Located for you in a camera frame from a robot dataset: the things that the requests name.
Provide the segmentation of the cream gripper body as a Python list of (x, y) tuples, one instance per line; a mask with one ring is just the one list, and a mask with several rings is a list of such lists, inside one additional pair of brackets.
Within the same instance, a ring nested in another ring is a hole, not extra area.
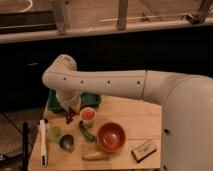
[(66, 111), (68, 111), (69, 109), (78, 111), (80, 107), (80, 100), (78, 98), (71, 98), (71, 99), (61, 100), (60, 104)]

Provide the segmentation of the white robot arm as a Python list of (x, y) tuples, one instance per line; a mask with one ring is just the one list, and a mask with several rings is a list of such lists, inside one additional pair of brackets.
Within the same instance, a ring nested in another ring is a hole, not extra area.
[(213, 171), (213, 78), (151, 70), (82, 72), (62, 54), (42, 81), (63, 105), (75, 103), (82, 92), (160, 105), (160, 170)]

